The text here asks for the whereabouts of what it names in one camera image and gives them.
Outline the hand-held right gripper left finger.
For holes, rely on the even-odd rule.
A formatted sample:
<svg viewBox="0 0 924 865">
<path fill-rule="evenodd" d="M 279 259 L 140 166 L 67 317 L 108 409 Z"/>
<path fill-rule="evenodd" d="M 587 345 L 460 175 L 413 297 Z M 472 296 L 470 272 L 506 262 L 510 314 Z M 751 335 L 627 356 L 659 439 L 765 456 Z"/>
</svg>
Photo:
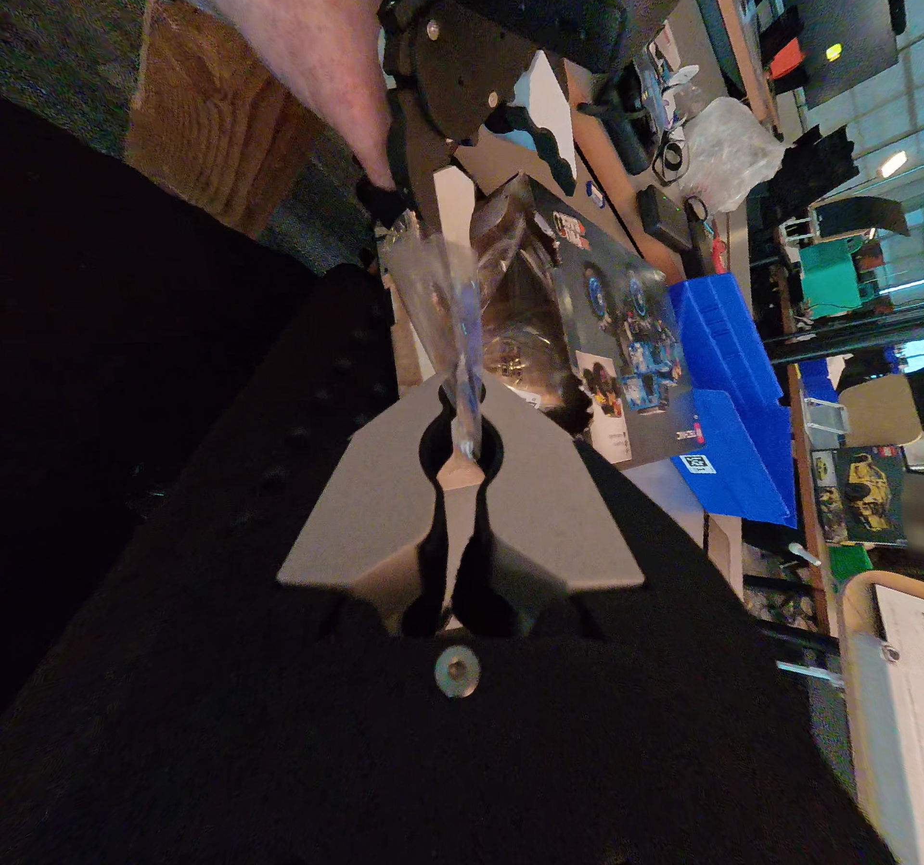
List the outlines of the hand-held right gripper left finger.
<svg viewBox="0 0 924 865">
<path fill-rule="evenodd" d="M 439 632 L 463 552 L 463 489 L 437 478 L 452 453 L 450 416 L 433 376 L 362 429 L 278 571 L 373 605 L 391 632 Z"/>
</svg>

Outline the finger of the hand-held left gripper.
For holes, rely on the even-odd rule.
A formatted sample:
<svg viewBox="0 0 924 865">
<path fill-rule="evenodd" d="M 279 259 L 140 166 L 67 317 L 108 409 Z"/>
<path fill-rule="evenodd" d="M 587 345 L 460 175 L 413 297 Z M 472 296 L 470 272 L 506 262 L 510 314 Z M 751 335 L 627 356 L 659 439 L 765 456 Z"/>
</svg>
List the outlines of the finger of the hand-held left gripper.
<svg viewBox="0 0 924 865">
<path fill-rule="evenodd" d="M 426 239 L 426 257 L 437 268 L 476 268 L 470 226 L 476 185 L 465 170 L 446 166 L 433 174 L 435 224 Z"/>
<path fill-rule="evenodd" d="M 535 153 L 565 196 L 577 187 L 571 107 L 552 63 L 537 51 L 514 85 L 512 101 L 499 108 L 499 137 Z"/>
</svg>

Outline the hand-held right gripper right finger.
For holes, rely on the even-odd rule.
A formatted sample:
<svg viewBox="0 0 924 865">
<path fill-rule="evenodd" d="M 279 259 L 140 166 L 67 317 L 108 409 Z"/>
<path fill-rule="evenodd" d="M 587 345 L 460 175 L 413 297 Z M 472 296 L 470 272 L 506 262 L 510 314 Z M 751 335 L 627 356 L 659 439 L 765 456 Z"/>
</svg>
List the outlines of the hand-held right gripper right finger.
<svg viewBox="0 0 924 865">
<path fill-rule="evenodd" d="M 484 378 L 469 629 L 524 632 L 552 604 L 645 578 L 571 436 Z"/>
</svg>

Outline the clear plastic bag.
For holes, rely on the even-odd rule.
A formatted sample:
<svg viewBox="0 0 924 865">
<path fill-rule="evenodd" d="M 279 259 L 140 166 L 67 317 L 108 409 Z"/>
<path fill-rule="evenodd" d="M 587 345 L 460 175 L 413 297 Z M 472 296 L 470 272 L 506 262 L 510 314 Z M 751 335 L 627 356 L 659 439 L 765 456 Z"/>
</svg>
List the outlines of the clear plastic bag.
<svg viewBox="0 0 924 865">
<path fill-rule="evenodd" d="M 489 374 L 571 436 L 590 426 L 553 275 L 562 261 L 537 181 L 518 173 L 475 204 L 468 243 L 427 235 L 403 211 L 380 248 L 412 327 L 453 411 L 450 438 L 480 455 L 484 377 Z"/>
</svg>

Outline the toy truck cardboard box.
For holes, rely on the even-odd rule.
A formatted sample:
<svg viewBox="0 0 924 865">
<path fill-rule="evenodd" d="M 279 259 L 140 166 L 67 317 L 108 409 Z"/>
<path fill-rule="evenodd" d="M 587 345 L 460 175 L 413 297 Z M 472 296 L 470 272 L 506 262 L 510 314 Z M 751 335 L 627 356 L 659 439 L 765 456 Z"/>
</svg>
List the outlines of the toy truck cardboard box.
<svg viewBox="0 0 924 865">
<path fill-rule="evenodd" d="M 525 179 L 535 227 L 552 243 L 553 307 L 590 401 L 590 443 L 622 469 L 698 455 L 705 429 L 666 277 L 624 241 L 586 166 L 567 197 L 535 153 L 491 133 L 456 156 L 487 197 Z"/>
</svg>

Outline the wooden desk leg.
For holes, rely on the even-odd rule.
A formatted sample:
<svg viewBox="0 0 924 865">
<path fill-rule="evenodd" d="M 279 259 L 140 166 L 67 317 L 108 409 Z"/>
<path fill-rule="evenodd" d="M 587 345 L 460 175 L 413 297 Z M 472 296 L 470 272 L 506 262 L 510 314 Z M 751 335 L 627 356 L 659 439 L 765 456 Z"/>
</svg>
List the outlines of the wooden desk leg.
<svg viewBox="0 0 924 865">
<path fill-rule="evenodd" d="M 257 238 L 325 128 L 236 29 L 182 1 L 147 0 L 129 166 Z"/>
</svg>

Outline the person's left hand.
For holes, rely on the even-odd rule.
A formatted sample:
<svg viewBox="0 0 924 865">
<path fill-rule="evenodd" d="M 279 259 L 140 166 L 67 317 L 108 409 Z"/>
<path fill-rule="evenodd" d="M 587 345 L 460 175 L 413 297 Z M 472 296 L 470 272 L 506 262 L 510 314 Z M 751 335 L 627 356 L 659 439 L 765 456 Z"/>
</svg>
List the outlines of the person's left hand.
<svg viewBox="0 0 924 865">
<path fill-rule="evenodd" d="M 186 1 L 235 27 L 292 94 L 343 137 L 372 184 L 396 189 L 378 55 L 383 0 Z"/>
</svg>

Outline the white crumpled plastic bag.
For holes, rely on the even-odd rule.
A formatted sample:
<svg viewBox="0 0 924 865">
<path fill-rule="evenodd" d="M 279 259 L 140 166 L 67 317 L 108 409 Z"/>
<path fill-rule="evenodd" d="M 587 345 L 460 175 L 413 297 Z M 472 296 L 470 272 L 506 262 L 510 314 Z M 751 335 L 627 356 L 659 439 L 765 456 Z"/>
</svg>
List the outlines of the white crumpled plastic bag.
<svg viewBox="0 0 924 865">
<path fill-rule="evenodd" d="M 699 198 L 711 214 L 736 211 L 782 166 L 783 143 L 732 97 L 711 101 L 684 130 L 687 167 L 677 189 L 685 198 Z"/>
</svg>

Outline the blue storage bin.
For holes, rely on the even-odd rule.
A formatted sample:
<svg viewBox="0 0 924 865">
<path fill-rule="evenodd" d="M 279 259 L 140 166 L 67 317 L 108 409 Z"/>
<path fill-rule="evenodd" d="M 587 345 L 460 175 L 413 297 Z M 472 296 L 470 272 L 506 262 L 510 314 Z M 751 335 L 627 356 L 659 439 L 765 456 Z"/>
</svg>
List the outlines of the blue storage bin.
<svg viewBox="0 0 924 865">
<path fill-rule="evenodd" d="M 669 288 L 705 445 L 672 458 L 710 514 L 797 525 L 791 410 L 731 274 Z"/>
</svg>

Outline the yellow car toy box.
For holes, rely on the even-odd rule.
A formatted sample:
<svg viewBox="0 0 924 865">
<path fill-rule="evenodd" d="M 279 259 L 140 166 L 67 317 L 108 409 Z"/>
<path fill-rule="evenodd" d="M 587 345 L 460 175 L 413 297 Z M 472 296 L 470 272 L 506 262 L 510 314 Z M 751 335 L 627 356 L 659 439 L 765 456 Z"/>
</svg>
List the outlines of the yellow car toy box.
<svg viewBox="0 0 924 865">
<path fill-rule="evenodd" d="M 814 450 L 810 465 L 828 544 L 907 546 L 902 508 L 907 464 L 901 447 Z"/>
</svg>

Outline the green object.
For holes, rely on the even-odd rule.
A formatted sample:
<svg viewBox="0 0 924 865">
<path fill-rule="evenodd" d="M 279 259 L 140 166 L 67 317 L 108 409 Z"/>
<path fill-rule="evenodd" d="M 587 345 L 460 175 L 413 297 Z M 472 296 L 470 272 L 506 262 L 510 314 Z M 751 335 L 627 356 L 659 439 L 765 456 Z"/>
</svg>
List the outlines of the green object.
<svg viewBox="0 0 924 865">
<path fill-rule="evenodd" d="M 818 242 L 800 250 L 803 299 L 813 319 L 837 317 L 861 304 L 854 254 L 861 236 Z"/>
</svg>

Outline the instruction sheet wooden board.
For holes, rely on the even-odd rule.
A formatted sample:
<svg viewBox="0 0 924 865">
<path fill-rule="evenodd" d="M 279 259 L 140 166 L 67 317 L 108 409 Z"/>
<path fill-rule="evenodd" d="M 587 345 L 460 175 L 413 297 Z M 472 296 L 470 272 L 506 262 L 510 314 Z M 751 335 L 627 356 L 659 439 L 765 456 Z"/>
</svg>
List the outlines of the instruction sheet wooden board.
<svg viewBox="0 0 924 865">
<path fill-rule="evenodd" d="M 923 583 L 866 571 L 838 606 L 861 810 L 900 863 L 923 862 Z"/>
</svg>

